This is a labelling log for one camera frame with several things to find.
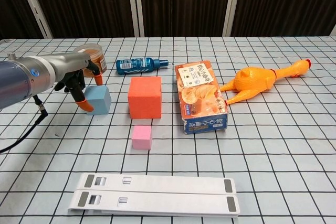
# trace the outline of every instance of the orange gripper tip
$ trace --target orange gripper tip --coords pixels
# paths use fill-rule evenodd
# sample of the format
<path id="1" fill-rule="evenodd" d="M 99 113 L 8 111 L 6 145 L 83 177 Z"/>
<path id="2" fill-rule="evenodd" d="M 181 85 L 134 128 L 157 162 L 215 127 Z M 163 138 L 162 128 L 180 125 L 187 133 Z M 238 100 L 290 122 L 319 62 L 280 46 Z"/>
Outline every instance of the orange gripper tip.
<path id="1" fill-rule="evenodd" d="M 103 78 L 102 78 L 101 74 L 99 74 L 98 76 L 95 76 L 95 82 L 98 86 L 103 85 Z"/>
<path id="2" fill-rule="evenodd" d="M 93 106 L 85 99 L 84 101 L 81 102 L 76 102 L 78 107 L 80 107 L 82 110 L 92 112 L 94 110 Z"/>

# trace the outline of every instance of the table surface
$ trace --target table surface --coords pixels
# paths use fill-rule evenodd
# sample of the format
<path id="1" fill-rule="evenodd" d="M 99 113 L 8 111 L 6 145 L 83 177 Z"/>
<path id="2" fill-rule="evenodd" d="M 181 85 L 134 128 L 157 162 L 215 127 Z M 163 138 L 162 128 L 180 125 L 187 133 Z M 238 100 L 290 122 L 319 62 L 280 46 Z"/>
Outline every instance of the table surface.
<path id="1" fill-rule="evenodd" d="M 105 51 L 110 113 L 88 116 L 70 95 L 42 93 L 49 116 L 0 155 L 0 223 L 336 223 L 336 37 L 17 39 L 0 45 L 0 60 L 8 52 L 45 55 L 89 42 Z M 161 119 L 130 119 L 127 92 L 132 76 L 140 74 L 119 76 L 115 70 L 116 59 L 143 56 L 170 62 L 167 69 L 142 74 L 162 78 Z M 279 80 L 268 92 L 230 105 L 227 130 L 183 133 L 174 65 L 210 60 L 218 82 L 227 83 L 243 67 L 281 68 L 299 59 L 312 62 L 306 75 Z M 3 109 L 0 148 L 37 116 L 32 99 Z M 149 152 L 131 148 L 137 124 L 153 125 Z M 82 172 L 230 177 L 241 214 L 230 219 L 68 213 Z"/>

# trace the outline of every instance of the snack box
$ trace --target snack box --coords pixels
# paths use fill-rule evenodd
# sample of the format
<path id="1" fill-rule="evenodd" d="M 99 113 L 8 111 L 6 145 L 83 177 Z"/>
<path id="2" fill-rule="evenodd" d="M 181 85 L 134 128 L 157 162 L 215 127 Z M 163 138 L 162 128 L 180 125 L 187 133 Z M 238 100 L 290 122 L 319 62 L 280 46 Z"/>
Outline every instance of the snack box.
<path id="1" fill-rule="evenodd" d="M 193 134 L 227 127 L 227 106 L 210 61 L 175 67 L 184 132 Z"/>

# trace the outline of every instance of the blue bottle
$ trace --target blue bottle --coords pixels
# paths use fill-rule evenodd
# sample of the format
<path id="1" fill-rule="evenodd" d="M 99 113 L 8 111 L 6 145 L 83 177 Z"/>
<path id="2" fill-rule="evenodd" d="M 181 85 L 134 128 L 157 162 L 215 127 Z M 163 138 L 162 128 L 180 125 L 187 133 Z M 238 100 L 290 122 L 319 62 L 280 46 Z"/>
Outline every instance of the blue bottle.
<path id="1" fill-rule="evenodd" d="M 129 60 L 117 60 L 117 73 L 151 72 L 154 69 L 168 66 L 168 60 L 153 60 L 152 58 L 136 58 Z"/>

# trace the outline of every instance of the blue foam block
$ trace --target blue foam block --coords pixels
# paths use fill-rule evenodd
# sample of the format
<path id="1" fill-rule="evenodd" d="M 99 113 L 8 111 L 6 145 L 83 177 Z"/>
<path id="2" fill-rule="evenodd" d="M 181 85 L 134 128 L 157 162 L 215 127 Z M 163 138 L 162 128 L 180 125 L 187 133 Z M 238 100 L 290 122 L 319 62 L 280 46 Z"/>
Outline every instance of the blue foam block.
<path id="1" fill-rule="evenodd" d="M 94 107 L 88 115 L 108 114 L 111 106 L 111 96 L 109 89 L 105 85 L 88 86 L 85 90 L 85 98 Z"/>

